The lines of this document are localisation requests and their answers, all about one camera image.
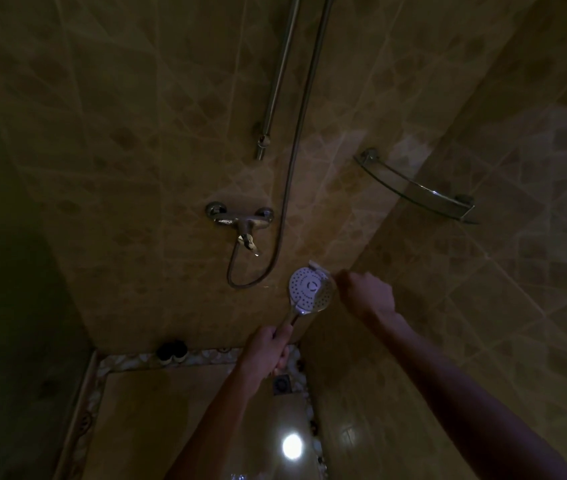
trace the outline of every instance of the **glass corner shelf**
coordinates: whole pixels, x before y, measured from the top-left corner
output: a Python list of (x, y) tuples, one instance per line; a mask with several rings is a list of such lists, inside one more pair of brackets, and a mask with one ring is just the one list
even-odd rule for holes
[(382, 162), (376, 148), (368, 148), (361, 154), (355, 155), (354, 159), (377, 182), (401, 198), (440, 216), (455, 219), (464, 224), (478, 224), (468, 218), (468, 213), (475, 208), (474, 199), (470, 195), (448, 197), (436, 190), (424, 187)]

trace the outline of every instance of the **decorative tile border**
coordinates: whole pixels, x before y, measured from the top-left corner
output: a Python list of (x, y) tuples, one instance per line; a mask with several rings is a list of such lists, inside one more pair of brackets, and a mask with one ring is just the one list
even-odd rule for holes
[[(290, 356), (286, 366), (285, 373), (290, 376), (291, 386), (293, 392), (301, 393), (306, 401), (306, 417), (311, 424), (311, 431), (313, 432), (312, 448), (317, 456), (318, 468), (320, 471), (320, 478), (327, 480), (328, 473), (326, 464), (323, 460), (323, 450), (321, 448), (321, 441), (318, 436), (314, 434), (316, 430), (315, 414), (312, 408), (311, 395), (308, 392), (306, 374), (304, 373), (304, 361), (299, 352), (299, 348), (295, 345), (290, 347)], [(149, 369), (161, 369), (163, 367), (188, 367), (190, 365), (214, 365), (214, 364), (229, 364), (237, 362), (237, 357), (241, 349), (207, 349), (191, 351), (186, 359), (181, 363), (170, 363), (162, 365), (154, 354), (138, 354), (138, 355), (108, 355), (99, 363), (95, 380), (90, 391), (86, 410), (83, 412), (82, 417), (89, 415), (91, 422), (85, 431), (77, 439), (75, 444), (70, 473), (68, 480), (80, 480), (83, 475), (83, 469), (86, 466), (87, 451), (92, 440), (96, 418), (99, 413), (99, 406), (103, 398), (103, 390), (105, 388), (105, 381), (108, 374), (111, 372), (126, 372), (126, 371), (146, 371)]]

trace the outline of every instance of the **metal shower hose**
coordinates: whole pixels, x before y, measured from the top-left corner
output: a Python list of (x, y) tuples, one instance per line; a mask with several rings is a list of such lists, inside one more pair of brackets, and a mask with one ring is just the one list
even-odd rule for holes
[(290, 198), (290, 187), (293, 183), (293, 175), (295, 173), (295, 161), (297, 159), (297, 152), (299, 151), (299, 142), (302, 138), (302, 130), (304, 129), (304, 119), (306, 117), (306, 111), (308, 109), (308, 103), (311, 99), (312, 82), (315, 79), (315, 74), (317, 72), (317, 65), (320, 60), (321, 46), (323, 45), (323, 38), (326, 33), (326, 27), (328, 25), (328, 16), (330, 14), (330, 8), (332, 7), (333, 0), (325, 0), (323, 10), (321, 12), (320, 27), (317, 31), (317, 38), (315, 39), (315, 46), (312, 50), (311, 67), (308, 70), (308, 77), (306, 78), (306, 84), (304, 86), (304, 95), (302, 96), (302, 107), (299, 110), (299, 118), (297, 119), (297, 125), (295, 127), (295, 138), (293, 139), (293, 149), (290, 154), (290, 162), (288, 163), (288, 176), (286, 177), (286, 189), (283, 191), (283, 204), (281, 205), (281, 217), (279, 218), (279, 231), (277, 232), (277, 240), (274, 245), (274, 253), (268, 267), (256, 280), (246, 283), (244, 285), (238, 285), (232, 281), (232, 269), (235, 265), (235, 259), (237, 258), (237, 250), (239, 250), (239, 242), (235, 241), (235, 247), (232, 250), (232, 255), (230, 256), (230, 263), (228, 263), (228, 271), (226, 272), (226, 279), (228, 284), (235, 289), (246, 289), (254, 285), (259, 284), (272, 272), (274, 266), (277, 264), (279, 259), (279, 253), (281, 251), (281, 243), (284, 240), (284, 227), (286, 225), (286, 212), (288, 211), (288, 199)]

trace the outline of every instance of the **person's left forearm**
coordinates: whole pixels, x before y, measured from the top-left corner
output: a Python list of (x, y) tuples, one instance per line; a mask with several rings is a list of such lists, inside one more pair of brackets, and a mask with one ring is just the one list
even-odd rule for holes
[(239, 428), (247, 403), (257, 387), (255, 378), (236, 367), (208, 406), (164, 480), (220, 478), (230, 439)]

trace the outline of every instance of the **person's right forearm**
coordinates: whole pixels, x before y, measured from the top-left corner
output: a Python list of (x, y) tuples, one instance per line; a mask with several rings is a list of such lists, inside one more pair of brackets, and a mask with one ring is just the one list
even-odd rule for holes
[(548, 443), (403, 318), (376, 317), (366, 322), (480, 478), (567, 479), (567, 463)]

